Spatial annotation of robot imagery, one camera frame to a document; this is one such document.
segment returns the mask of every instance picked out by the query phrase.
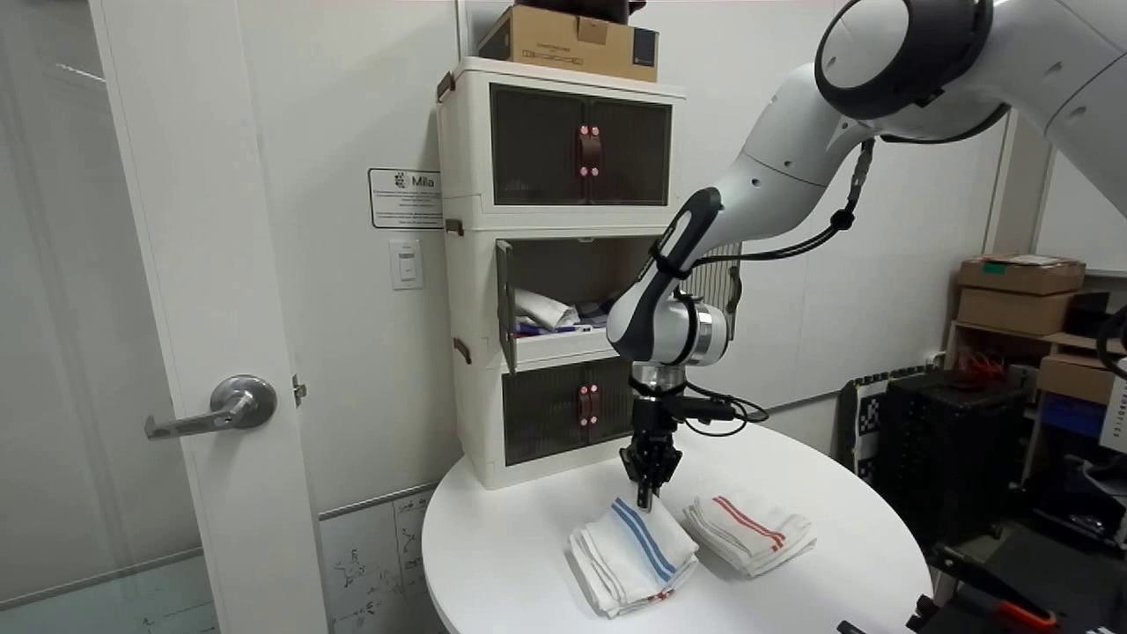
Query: label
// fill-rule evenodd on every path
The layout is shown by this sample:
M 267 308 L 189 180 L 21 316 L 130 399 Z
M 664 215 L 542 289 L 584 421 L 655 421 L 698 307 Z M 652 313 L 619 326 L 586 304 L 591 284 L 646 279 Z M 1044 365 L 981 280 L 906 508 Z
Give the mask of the label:
M 441 220 L 436 169 L 366 169 L 372 225 Z
M 1004 279 L 1011 267 L 1004 259 L 981 259 L 987 279 Z

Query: cable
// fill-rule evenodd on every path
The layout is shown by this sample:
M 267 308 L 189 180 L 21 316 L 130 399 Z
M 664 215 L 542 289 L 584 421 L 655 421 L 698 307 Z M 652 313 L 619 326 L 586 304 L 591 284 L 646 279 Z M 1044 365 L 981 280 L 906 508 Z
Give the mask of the cable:
M 832 225 L 827 225 L 827 227 L 820 227 L 818 237 L 810 237 L 810 239 L 804 239 L 804 242 L 781 246 L 781 250 L 702 256 L 702 259 L 691 263 L 691 272 L 692 272 L 692 267 L 707 267 L 707 263 L 730 263 L 730 259 L 788 259 L 788 256 L 799 256 L 799 252 L 810 252 L 810 250 L 822 246 L 822 242 L 835 239 L 837 231 L 848 231 L 852 220 L 855 220 L 859 192 L 866 189 L 866 180 L 868 180 L 873 149 L 875 149 L 873 141 L 861 141 L 859 159 L 855 159 L 855 169 L 852 169 L 852 180 L 848 180 L 848 200 L 845 200 L 845 209 L 837 209 L 837 212 L 832 215 Z
M 710 402 L 720 402 L 737 414 L 732 431 L 704 431 L 704 427 L 698 427 L 691 419 L 680 419 L 698 435 L 740 435 L 747 427 L 771 419 L 771 411 L 763 404 L 758 404 L 758 402 L 747 402 L 747 399 L 737 399 L 737 395 L 720 395 L 720 392 L 707 392 L 707 388 L 702 388 L 692 379 L 686 379 L 683 388 L 698 392 L 698 395 L 704 395 Z
M 1127 379 L 1127 368 L 1118 365 L 1118 357 L 1109 352 L 1109 341 L 1118 341 L 1127 348 L 1127 307 L 1116 308 L 1095 333 L 1095 357 L 1097 362 L 1116 372 L 1118 379 Z

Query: cardboard box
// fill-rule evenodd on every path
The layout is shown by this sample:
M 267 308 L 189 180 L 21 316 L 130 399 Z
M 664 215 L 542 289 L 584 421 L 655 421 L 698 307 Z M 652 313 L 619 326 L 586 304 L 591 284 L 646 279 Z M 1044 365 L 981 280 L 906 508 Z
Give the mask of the cardboard box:
M 1060 331 L 1070 299 L 1073 299 L 1070 293 L 1022 297 L 1022 293 L 961 289 L 957 324 L 972 331 L 995 331 L 1014 337 L 1044 337 Z
M 655 31 L 522 3 L 494 26 L 482 56 L 658 82 Z
M 1127 379 L 1118 377 L 1114 379 L 1114 399 L 1107 402 L 1097 443 L 1127 455 Z
M 1083 289 L 1083 263 L 1056 256 L 976 256 L 961 263 L 957 284 L 1022 297 L 1060 297 Z
M 1041 360 L 1036 388 L 1044 395 L 1107 404 L 1114 395 L 1114 377 L 1102 368 L 1097 360 L 1056 352 Z

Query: white shelving unit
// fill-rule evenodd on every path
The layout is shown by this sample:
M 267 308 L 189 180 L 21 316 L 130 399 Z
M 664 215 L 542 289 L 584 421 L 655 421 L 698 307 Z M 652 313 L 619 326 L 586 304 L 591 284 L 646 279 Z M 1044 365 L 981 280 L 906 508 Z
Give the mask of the white shelving unit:
M 611 357 L 616 352 L 606 341 L 606 326 L 552 331 L 552 333 L 516 337 L 515 372 L 595 362 Z
M 509 293 L 606 308 L 642 274 L 680 205 L 680 95 L 468 58 L 436 102 L 461 447 L 487 487 L 606 456 L 625 431 L 625 365 L 601 326 L 516 337 Z

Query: black cable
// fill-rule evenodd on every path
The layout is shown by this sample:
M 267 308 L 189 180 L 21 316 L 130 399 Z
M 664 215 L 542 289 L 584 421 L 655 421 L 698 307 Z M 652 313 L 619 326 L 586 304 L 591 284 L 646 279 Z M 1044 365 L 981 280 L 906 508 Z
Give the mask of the black cable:
M 1109 341 L 1118 341 L 1127 348 L 1127 307 L 1116 308 L 1095 333 L 1095 357 L 1097 362 L 1116 372 L 1118 379 L 1127 379 L 1127 368 L 1118 365 L 1118 357 L 1109 352 Z
M 713 256 L 702 256 L 691 263 L 692 267 L 707 267 L 707 263 L 732 263 L 732 259 L 788 259 L 788 256 L 799 256 L 799 252 L 810 252 L 818 246 L 822 246 L 827 239 L 835 239 L 837 231 L 848 231 L 852 220 L 855 220 L 855 205 L 859 205 L 859 192 L 868 180 L 868 165 L 873 165 L 873 141 L 861 141 L 859 149 L 859 159 L 855 159 L 855 169 L 852 169 L 852 180 L 848 180 L 848 200 L 845 209 L 837 209 L 832 215 L 832 225 L 820 227 L 818 237 L 804 239 L 804 242 L 791 242 L 791 246 L 781 246 L 781 250 L 759 250 L 759 252 L 713 252 Z
M 698 427 L 698 421 L 691 421 L 691 419 L 680 419 L 680 421 L 683 421 L 691 432 L 698 432 L 698 435 L 740 435 L 747 427 L 771 419 L 771 411 L 768 411 L 763 404 L 758 404 L 758 402 L 747 402 L 747 399 L 737 399 L 737 395 L 720 395 L 720 392 L 707 392 L 707 388 L 702 388 L 702 385 L 692 385 L 692 379 L 686 379 L 683 388 L 686 388 L 686 392 L 698 392 L 698 395 L 704 395 L 704 399 L 710 399 L 710 402 L 720 402 L 720 404 L 732 409 L 732 414 L 737 414 L 737 427 L 732 427 L 732 431 L 704 431 L 704 427 Z
M 730 313 L 730 341 L 737 341 L 737 326 L 740 326 L 740 304 L 744 304 L 744 279 L 740 274 L 744 274 L 740 259 L 732 259 L 732 267 L 730 267 L 732 297 L 730 297 L 730 307 L 725 307 L 725 313 Z

